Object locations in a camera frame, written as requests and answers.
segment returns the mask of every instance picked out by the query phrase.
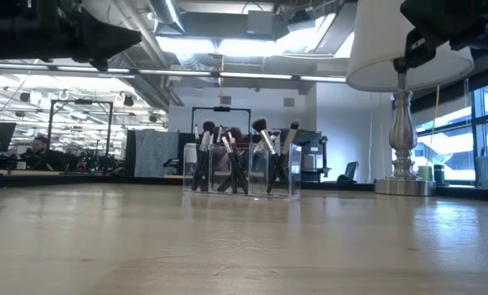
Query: brush bristles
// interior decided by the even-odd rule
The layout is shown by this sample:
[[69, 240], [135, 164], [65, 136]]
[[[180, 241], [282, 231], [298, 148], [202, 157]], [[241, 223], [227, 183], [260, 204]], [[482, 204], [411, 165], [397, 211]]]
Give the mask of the brush bristles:
[[297, 129], [299, 129], [299, 121], [298, 121], [298, 120], [294, 120], [294, 121], [291, 123], [290, 129], [293, 129], [293, 130], [297, 130]]
[[204, 132], [210, 131], [213, 134], [213, 130], [215, 130], [215, 123], [213, 121], [206, 121], [202, 124], [202, 128]]
[[266, 119], [254, 120], [253, 124], [251, 124], [251, 127], [253, 127], [253, 129], [258, 133], [260, 133], [260, 131], [268, 128], [266, 125]]

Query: office chair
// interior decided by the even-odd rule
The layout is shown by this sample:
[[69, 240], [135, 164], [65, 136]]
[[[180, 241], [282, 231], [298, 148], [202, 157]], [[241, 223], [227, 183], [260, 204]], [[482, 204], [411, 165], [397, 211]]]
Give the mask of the office chair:
[[348, 163], [346, 172], [344, 172], [343, 175], [339, 175], [337, 182], [343, 184], [356, 184], [355, 172], [357, 171], [357, 168], [359, 168], [359, 163], [357, 161]]

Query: white lamp shade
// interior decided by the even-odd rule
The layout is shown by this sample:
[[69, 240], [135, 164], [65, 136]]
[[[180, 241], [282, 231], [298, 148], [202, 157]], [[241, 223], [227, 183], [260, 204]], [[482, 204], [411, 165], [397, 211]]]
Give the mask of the white lamp shade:
[[[404, 0], [360, 0], [355, 20], [346, 82], [354, 89], [371, 92], [396, 90], [398, 79], [393, 60], [404, 56], [406, 37], [413, 25], [400, 13]], [[424, 89], [461, 79], [473, 69], [469, 48], [452, 51], [438, 47], [436, 57], [410, 69], [407, 89]]]

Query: light stand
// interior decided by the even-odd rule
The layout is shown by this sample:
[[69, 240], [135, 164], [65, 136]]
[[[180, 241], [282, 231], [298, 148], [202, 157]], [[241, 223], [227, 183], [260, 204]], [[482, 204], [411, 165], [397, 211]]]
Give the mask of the light stand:
[[395, 119], [390, 130], [390, 145], [395, 149], [397, 159], [391, 176], [375, 179], [375, 193], [409, 196], [432, 196], [435, 182], [423, 180], [413, 172], [411, 151], [417, 146], [417, 131], [410, 111], [413, 93], [406, 88], [407, 74], [399, 71], [399, 88], [393, 93], [395, 98]]

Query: silver lamp base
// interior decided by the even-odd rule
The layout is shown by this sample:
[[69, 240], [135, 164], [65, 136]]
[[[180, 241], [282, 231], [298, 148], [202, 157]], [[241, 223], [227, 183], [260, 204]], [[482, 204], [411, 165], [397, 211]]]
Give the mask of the silver lamp base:
[[412, 179], [375, 179], [375, 193], [430, 197], [435, 193], [435, 181]]

